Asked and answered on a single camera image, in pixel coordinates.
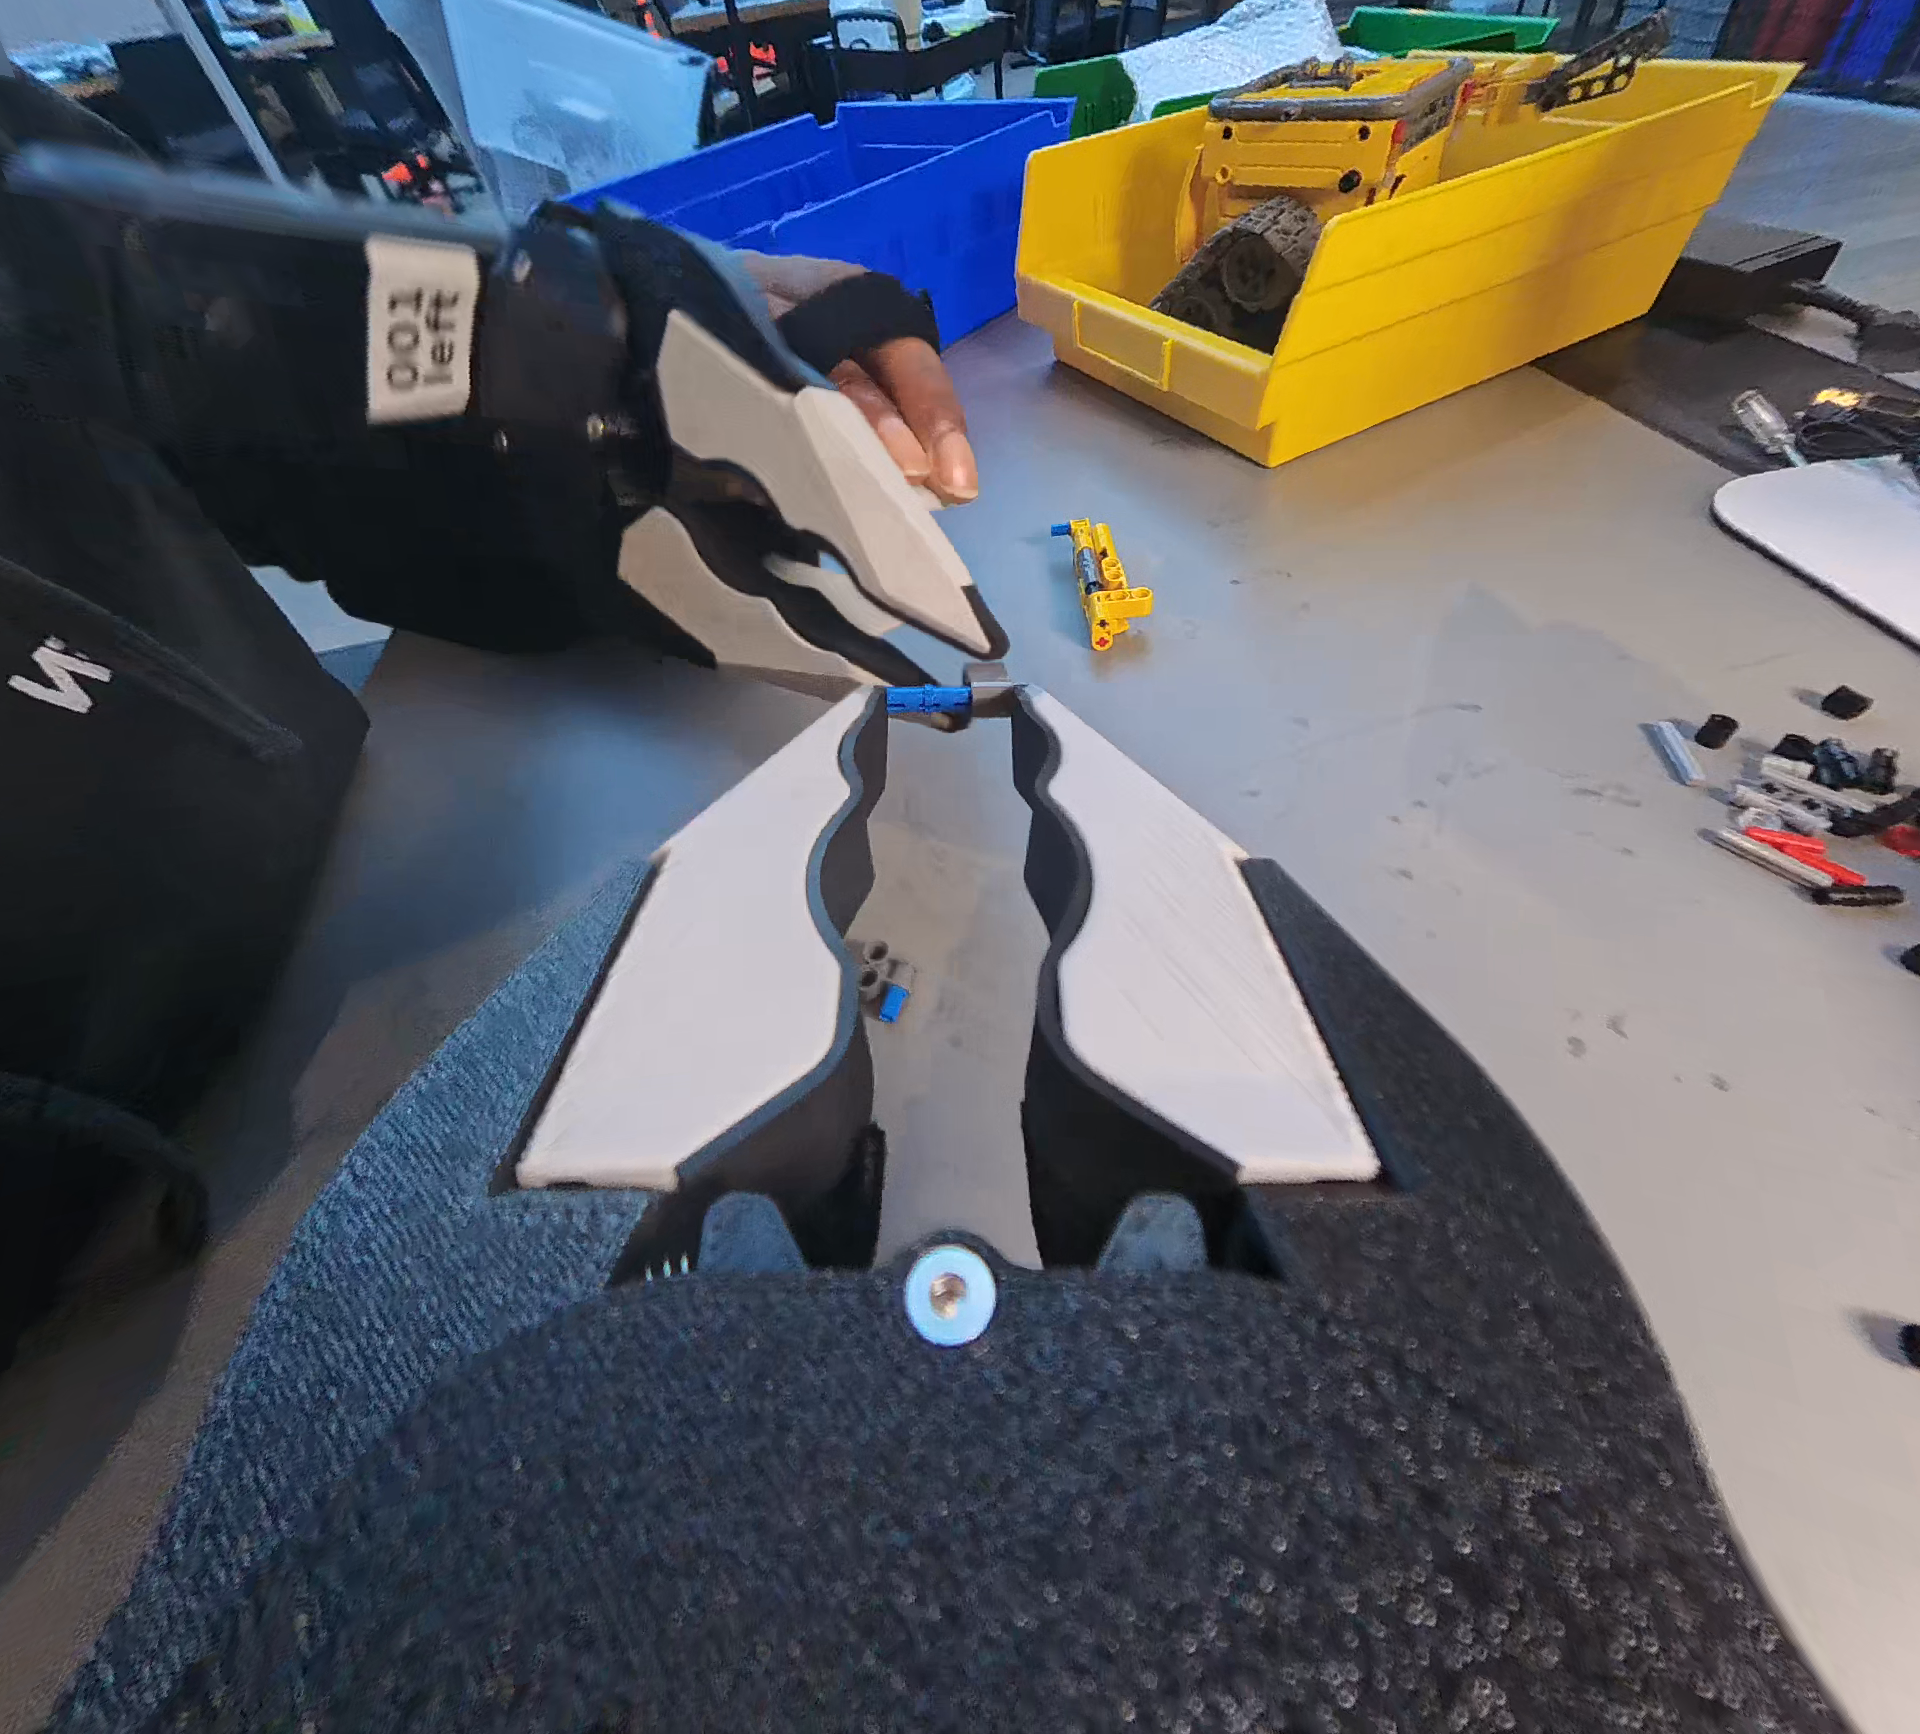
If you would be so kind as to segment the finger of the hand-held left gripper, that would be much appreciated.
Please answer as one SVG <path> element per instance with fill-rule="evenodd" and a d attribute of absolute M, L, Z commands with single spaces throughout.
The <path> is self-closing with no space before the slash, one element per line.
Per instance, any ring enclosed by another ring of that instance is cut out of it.
<path fill-rule="evenodd" d="M 921 495 L 854 402 L 768 325 L 750 356 L 684 308 L 663 320 L 653 379 L 675 456 L 747 482 L 780 533 L 827 554 L 874 611 L 991 662 L 1008 639 Z"/>
<path fill-rule="evenodd" d="M 933 683 L 891 644 L 900 618 L 827 554 L 755 554 L 656 507 L 623 530 L 617 577 L 719 671 L 794 692 Z"/>

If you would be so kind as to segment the person's left forearm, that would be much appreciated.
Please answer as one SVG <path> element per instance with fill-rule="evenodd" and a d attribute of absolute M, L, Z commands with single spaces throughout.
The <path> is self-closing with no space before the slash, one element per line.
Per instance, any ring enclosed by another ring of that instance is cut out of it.
<path fill-rule="evenodd" d="M 713 653 L 617 575 L 633 522 L 582 441 L 459 418 L 209 454 L 194 490 L 251 567 L 348 617 L 505 656 L 633 643 Z"/>

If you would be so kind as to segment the grey desk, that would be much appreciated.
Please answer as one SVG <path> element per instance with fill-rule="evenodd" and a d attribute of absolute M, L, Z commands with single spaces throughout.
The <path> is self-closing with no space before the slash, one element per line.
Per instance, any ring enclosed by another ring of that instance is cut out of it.
<path fill-rule="evenodd" d="M 629 1266 L 639 1194 L 516 1188 L 528 1112 L 653 854 L 890 688 L 455 648 L 557 691 L 430 750 L 355 960 L 595 814 L 633 859 L 337 1132 L 50 1728 L 1915 1731 L 1915 1368 L 1858 1328 L 1915 1321 L 1915 978 L 1692 843 L 1633 730 L 1858 678 L 1912 773 L 1912 656 L 1533 374 L 1270 472 L 982 396 L 1011 490 L 935 522 L 993 662 L 1263 864 L 1380 1188 L 1044 1266 L 1010 709 L 886 719 L 874 1265 L 730 1194 Z M 1110 653 L 1077 518 L 1156 600 Z"/>

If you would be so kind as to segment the black desk mat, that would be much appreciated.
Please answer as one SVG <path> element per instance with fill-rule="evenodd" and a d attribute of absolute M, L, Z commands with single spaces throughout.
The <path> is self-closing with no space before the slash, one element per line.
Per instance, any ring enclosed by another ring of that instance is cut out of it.
<path fill-rule="evenodd" d="M 1643 317 L 1547 355 L 1545 374 L 1730 475 L 1787 465 L 1732 418 L 1762 393 L 1795 427 L 1808 465 L 1896 456 L 1915 466 L 1915 291 L 1877 300 L 1844 258 L 1795 307 L 1742 327 L 1664 325 Z"/>

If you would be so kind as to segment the translucent white box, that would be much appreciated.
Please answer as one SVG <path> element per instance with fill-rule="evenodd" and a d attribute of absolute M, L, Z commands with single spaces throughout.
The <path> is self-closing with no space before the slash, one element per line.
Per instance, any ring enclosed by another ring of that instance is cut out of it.
<path fill-rule="evenodd" d="M 694 155 L 708 55 L 560 0 L 437 0 L 500 217 Z"/>

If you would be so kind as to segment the blue storage bin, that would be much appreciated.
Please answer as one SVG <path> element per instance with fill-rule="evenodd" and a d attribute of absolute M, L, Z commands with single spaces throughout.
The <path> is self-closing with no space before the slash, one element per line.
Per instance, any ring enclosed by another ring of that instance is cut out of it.
<path fill-rule="evenodd" d="M 852 103 L 565 198 L 615 202 L 733 250 L 837 260 L 928 297 L 944 345 L 1015 308 L 1027 161 L 1070 137 L 1070 99 Z"/>

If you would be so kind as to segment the yellow toy piston assembly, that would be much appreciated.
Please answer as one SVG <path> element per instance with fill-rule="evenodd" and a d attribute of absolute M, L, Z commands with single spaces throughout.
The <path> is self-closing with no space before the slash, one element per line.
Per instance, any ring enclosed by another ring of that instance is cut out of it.
<path fill-rule="evenodd" d="M 1107 522 L 1084 517 L 1052 522 L 1050 536 L 1068 542 L 1086 639 L 1095 656 L 1106 656 L 1140 620 L 1151 618 L 1153 593 L 1131 583 Z"/>

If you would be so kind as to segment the person's black printed hoodie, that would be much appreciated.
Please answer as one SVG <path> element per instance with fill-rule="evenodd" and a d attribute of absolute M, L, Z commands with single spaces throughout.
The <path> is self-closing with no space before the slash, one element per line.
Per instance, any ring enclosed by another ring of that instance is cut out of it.
<path fill-rule="evenodd" d="M 180 1117 L 282 968 L 368 719 L 253 578 L 348 552 L 358 379 L 139 226 L 4 186 L 4 1364 L 102 1215 L 208 1232 Z"/>

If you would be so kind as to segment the yellow tracked toy vehicle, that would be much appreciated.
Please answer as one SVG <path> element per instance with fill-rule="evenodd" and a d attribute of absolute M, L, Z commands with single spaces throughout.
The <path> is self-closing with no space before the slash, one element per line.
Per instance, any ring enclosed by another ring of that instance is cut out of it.
<path fill-rule="evenodd" d="M 1509 63 L 1455 50 L 1308 58 L 1212 97 L 1172 220 L 1161 319 L 1272 350 L 1325 226 L 1468 168 L 1468 141 L 1627 91 L 1671 38 L 1668 10 L 1586 49 Z"/>

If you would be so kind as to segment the silver bubble wrap bundle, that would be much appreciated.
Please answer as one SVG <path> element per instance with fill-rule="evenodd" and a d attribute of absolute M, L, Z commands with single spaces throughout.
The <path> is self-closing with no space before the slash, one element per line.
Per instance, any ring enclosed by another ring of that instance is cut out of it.
<path fill-rule="evenodd" d="M 1308 61 L 1336 63 L 1346 53 L 1327 0 L 1239 0 L 1212 23 L 1117 56 L 1133 88 L 1126 121 L 1140 124 L 1172 100 L 1212 99 L 1261 75 Z"/>

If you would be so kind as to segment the yellow storage bin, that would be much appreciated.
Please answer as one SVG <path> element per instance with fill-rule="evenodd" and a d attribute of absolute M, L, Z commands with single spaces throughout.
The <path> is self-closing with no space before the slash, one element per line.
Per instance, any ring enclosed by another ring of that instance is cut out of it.
<path fill-rule="evenodd" d="M 1468 105 L 1436 184 L 1331 215 L 1263 352 L 1150 307 L 1204 108 L 1046 146 L 1017 315 L 1064 369 L 1272 471 L 1643 319 L 1800 70 L 1651 61 L 1552 114 Z"/>

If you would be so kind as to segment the pile of small toy pieces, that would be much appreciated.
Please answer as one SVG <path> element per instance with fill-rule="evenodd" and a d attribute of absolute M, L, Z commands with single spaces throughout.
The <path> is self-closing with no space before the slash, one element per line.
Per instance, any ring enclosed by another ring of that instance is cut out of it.
<path fill-rule="evenodd" d="M 1648 715 L 1633 730 L 1694 845 L 1915 981 L 1918 798 L 1891 746 L 1755 737 L 1727 713 Z"/>

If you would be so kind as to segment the white rounded board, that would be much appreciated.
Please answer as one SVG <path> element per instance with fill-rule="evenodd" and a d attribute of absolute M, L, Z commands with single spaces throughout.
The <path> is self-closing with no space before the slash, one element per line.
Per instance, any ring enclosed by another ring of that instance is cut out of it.
<path fill-rule="evenodd" d="M 1743 547 L 1918 648 L 1918 479 L 1893 456 L 1727 481 L 1712 521 Z"/>

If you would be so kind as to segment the green storage bin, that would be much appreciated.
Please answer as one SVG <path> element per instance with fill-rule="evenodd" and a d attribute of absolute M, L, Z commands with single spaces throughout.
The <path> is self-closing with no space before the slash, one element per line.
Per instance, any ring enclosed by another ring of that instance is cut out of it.
<path fill-rule="evenodd" d="M 1556 29 L 1552 16 L 1487 16 L 1446 10 L 1404 10 L 1359 6 L 1346 23 L 1336 23 L 1338 41 L 1347 53 L 1336 61 L 1385 61 L 1411 53 L 1537 53 Z M 1095 56 L 1068 64 L 1050 64 L 1033 72 L 1029 91 L 1037 100 L 1068 103 L 1070 139 L 1090 139 L 1119 128 L 1135 105 L 1135 91 L 1122 67 L 1122 55 Z M 1198 94 L 1156 108 L 1150 121 L 1202 108 L 1212 99 Z"/>

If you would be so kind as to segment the black power adapter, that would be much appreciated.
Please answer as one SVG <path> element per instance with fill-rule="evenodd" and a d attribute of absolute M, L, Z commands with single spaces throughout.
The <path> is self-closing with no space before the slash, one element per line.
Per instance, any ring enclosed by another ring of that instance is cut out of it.
<path fill-rule="evenodd" d="M 1842 248 L 1838 237 L 1705 212 L 1648 315 L 1674 329 L 1740 329 L 1798 307 L 1795 291 L 1824 282 Z"/>

